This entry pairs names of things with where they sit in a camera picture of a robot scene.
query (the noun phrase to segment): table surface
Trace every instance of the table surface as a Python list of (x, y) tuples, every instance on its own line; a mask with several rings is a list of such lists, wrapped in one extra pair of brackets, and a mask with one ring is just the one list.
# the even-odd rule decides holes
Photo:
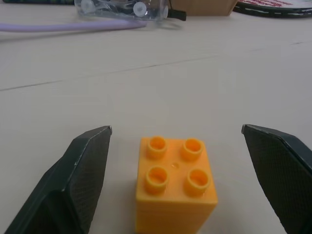
[[(0, 22), (75, 22), (73, 6), (0, 4)], [(0, 233), (83, 132), (112, 125), (90, 234), (129, 234), (141, 137), (197, 137), (219, 205), (201, 234), (285, 234), (254, 172), (245, 123), (312, 147), (311, 19), (238, 13), (162, 27), (0, 33)]]

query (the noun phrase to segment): lego brick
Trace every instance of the lego brick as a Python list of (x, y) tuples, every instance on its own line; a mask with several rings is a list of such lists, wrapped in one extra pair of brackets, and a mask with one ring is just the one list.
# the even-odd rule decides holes
[(196, 233), (217, 203), (202, 141), (142, 138), (136, 186), (137, 233)]

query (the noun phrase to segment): purple cable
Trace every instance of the purple cable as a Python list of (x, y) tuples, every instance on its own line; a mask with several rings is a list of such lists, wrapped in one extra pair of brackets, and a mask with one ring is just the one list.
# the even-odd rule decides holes
[(0, 23), (0, 31), (16, 33), (39, 33), (60, 31), (121, 30), (129, 28), (141, 28), (146, 26), (146, 24), (146, 22), (134, 20), (107, 20), (56, 25), (18, 25)]

